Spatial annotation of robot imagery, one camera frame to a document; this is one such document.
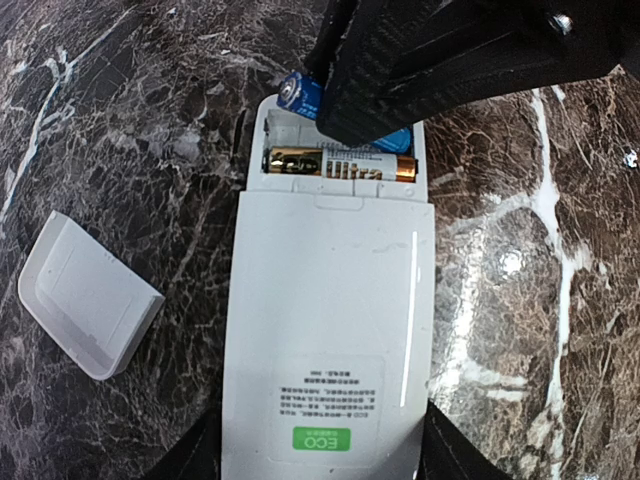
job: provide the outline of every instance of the green label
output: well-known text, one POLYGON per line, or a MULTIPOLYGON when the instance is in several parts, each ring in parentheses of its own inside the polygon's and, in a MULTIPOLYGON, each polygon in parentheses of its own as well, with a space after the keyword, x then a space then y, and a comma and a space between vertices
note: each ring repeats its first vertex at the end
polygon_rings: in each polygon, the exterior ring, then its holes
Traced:
POLYGON ((293 429, 293 448, 318 452, 348 452, 351 448, 351 430, 296 427, 293 429))

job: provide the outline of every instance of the aa battery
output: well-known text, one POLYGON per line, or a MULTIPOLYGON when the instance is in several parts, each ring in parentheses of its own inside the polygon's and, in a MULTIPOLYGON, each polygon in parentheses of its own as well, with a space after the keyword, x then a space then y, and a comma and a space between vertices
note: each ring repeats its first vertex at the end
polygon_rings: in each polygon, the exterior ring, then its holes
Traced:
MULTIPOLYGON (((278 94, 278 106, 315 120, 322 104, 324 87, 311 77, 293 72, 282 82, 278 94)), ((411 131, 408 128, 398 130, 371 143, 384 152, 405 153, 411 146, 411 131)))
POLYGON ((341 180, 414 183, 415 158, 329 148, 274 147, 265 154, 266 173, 316 175, 341 180))

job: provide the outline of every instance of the battery compartment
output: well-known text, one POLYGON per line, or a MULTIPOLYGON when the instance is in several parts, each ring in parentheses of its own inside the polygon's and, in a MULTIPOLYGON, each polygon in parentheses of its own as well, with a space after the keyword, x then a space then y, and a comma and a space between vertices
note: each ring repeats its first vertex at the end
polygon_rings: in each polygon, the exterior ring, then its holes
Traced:
POLYGON ((289 191, 339 196, 373 197, 427 202, 427 176, 422 122, 413 127, 411 149, 406 155, 418 161, 413 184, 384 180, 342 180, 320 176, 267 174, 264 171, 265 152, 272 147, 332 148, 351 151, 375 151, 370 146, 351 149, 321 134, 315 122, 282 110, 277 96, 265 99, 258 110, 254 131, 248 190, 289 191))

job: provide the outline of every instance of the blue battery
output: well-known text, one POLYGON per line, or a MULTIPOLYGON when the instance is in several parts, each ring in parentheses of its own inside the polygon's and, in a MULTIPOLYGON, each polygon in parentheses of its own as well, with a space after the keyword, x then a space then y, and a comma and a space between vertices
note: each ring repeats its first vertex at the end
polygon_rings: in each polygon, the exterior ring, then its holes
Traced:
MULTIPOLYGON (((322 85, 300 72, 293 72, 282 82, 278 94, 278 106, 315 120, 318 118, 323 94, 324 87, 322 85)), ((371 142, 371 145, 384 152, 406 153, 411 146, 411 130, 403 128, 371 142)))

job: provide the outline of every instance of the marble surface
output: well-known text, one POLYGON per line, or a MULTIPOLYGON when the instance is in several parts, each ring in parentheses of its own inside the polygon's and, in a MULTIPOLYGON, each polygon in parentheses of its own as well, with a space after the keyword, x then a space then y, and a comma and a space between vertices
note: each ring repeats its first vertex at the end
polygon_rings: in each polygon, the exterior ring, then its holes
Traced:
MULTIPOLYGON (((0 5, 0 479, 136 478, 219 405, 253 118, 323 3, 0 5), (106 382, 17 297, 52 209, 167 297, 106 382)), ((638 478, 639 99, 616 71, 425 124, 431 394, 515 479, 638 478)))

